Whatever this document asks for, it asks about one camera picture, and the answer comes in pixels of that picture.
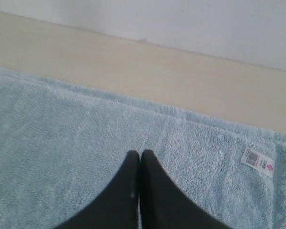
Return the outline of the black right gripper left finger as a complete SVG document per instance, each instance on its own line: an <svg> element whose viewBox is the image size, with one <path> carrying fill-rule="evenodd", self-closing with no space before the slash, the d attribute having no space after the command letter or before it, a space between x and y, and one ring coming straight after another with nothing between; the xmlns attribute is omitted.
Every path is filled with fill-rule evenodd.
<svg viewBox="0 0 286 229"><path fill-rule="evenodd" d="M128 151L107 187L57 229L137 229L140 157Z"/></svg>

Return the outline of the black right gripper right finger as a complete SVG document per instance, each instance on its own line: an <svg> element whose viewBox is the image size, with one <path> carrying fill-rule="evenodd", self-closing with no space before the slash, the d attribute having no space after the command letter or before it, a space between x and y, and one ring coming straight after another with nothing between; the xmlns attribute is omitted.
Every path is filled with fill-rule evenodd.
<svg viewBox="0 0 286 229"><path fill-rule="evenodd" d="M141 156L140 212L143 229L229 228L178 188L152 150L144 150Z"/></svg>

